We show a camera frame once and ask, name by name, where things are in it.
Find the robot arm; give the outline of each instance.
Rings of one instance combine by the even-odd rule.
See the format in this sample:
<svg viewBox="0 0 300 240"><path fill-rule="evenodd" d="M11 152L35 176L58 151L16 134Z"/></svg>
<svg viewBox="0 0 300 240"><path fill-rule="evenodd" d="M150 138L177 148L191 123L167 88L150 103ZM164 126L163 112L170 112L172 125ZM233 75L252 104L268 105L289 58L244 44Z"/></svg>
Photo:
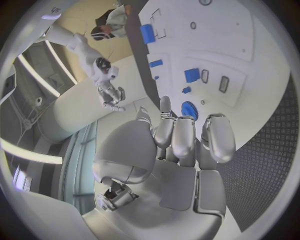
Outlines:
<svg viewBox="0 0 300 240"><path fill-rule="evenodd" d="M119 69L111 66L111 63L96 49L90 47L86 37L79 33L73 34L54 23L38 39L38 42L44 40L65 46L70 52L78 56L81 68L94 85L97 86L100 102L104 108L112 111L125 111L124 107L117 106L120 101L125 100L124 89L121 87L116 89L111 84L111 80L114 80L118 76Z"/></svg>

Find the white robot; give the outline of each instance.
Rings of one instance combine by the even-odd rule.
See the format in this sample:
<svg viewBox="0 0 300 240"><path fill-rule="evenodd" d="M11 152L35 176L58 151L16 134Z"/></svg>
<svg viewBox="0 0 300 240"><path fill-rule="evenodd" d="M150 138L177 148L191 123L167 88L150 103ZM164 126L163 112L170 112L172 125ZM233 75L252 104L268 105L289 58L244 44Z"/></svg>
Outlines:
<svg viewBox="0 0 300 240"><path fill-rule="evenodd" d="M70 52L77 54L81 68L97 86L104 108L117 112L125 111L124 107L117 106L120 101L125 100L124 89L122 87L115 89L111 84L111 80L118 76L119 69L111 66L111 63L96 49L90 47L85 36L73 34L54 23L36 42L45 40L65 46Z"/></svg>
<svg viewBox="0 0 300 240"><path fill-rule="evenodd" d="M189 240L209 240L222 224L225 188L215 169L236 151L229 120L222 114L208 116L197 171L193 117L172 117L167 96L160 100L160 111L157 129L152 130L147 110L141 108L96 153L94 178L109 189L83 218L99 239L181 240L188 234Z"/></svg>

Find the light strip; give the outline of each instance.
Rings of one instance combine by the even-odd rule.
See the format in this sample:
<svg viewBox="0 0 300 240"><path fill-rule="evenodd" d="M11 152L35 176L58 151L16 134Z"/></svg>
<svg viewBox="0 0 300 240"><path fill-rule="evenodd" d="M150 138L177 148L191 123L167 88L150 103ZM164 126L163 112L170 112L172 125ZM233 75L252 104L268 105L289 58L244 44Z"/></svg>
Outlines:
<svg viewBox="0 0 300 240"><path fill-rule="evenodd" d="M49 48L50 52L52 53L53 57L55 58L55 60L58 62L58 64L60 65L60 67L64 70L64 72L67 74L67 76L72 80L72 82L76 85L78 82L76 81L76 79L72 76L72 74L69 72L69 70L66 68L66 66L63 64L63 62L61 61L60 57L57 55L57 53L55 52L55 50L53 49L51 43L46 40L45 41L47 47Z"/></svg>
<svg viewBox="0 0 300 240"><path fill-rule="evenodd" d="M17 57L20 62L23 64L23 66L27 69L27 71L31 74L31 76L33 76L35 78L35 80L37 80L43 87L45 87L49 92L51 92L54 96L56 96L57 98L60 97L60 93L58 91L56 91L53 87L51 87L49 85L49 83L47 83L34 69L33 67L27 62L27 60L25 59L25 57L20 54Z"/></svg>
<svg viewBox="0 0 300 240"><path fill-rule="evenodd" d="M23 149L21 147L15 146L8 141L5 141L4 139L0 138L0 145L1 148L9 153L12 154L16 157L22 158L22 159L27 159L35 162L41 162L45 164L62 164L63 159L60 156L50 156L50 155L45 155L41 153L37 153L34 151L29 151L26 149Z"/></svg>

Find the floor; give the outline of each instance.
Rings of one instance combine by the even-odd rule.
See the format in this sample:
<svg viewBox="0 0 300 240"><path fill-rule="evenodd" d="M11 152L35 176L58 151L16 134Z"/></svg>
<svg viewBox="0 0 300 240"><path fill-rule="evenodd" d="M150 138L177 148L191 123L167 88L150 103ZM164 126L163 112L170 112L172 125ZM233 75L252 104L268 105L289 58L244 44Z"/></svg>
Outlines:
<svg viewBox="0 0 300 240"><path fill-rule="evenodd" d="M95 41L91 36L91 30L96 26L95 19L102 16L107 10L114 9L117 0L79 0L72 7L67 9L56 21L60 26L73 33L85 34L88 44L98 50L105 58L114 63L118 60L133 54L127 38L113 38L109 40ZM70 70L78 82L86 78L81 69L78 57L69 52L65 47L60 47L61 53L65 56Z"/></svg>

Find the blue knob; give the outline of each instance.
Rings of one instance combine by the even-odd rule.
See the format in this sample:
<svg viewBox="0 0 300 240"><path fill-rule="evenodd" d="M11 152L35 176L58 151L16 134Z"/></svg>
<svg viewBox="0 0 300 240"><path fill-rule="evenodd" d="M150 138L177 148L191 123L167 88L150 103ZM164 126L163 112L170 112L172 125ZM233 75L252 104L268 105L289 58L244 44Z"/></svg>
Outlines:
<svg viewBox="0 0 300 240"><path fill-rule="evenodd" d="M182 93L184 93L184 94L190 93L191 91L192 91L192 89L189 86L182 89Z"/></svg>
<svg viewBox="0 0 300 240"><path fill-rule="evenodd" d="M195 121L198 120L197 108L190 101L185 101L181 105L181 113L182 113L183 116L192 116Z"/></svg>

